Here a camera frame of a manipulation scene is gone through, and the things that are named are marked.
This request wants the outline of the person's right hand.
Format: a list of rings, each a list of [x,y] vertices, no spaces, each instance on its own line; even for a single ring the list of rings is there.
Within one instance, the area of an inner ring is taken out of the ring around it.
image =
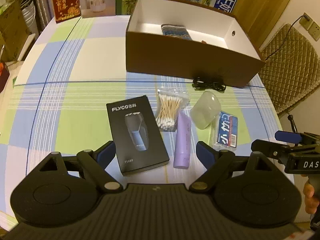
[[[309,181],[304,185],[303,194],[306,213],[314,215],[319,206],[319,199],[315,196],[315,189]]]

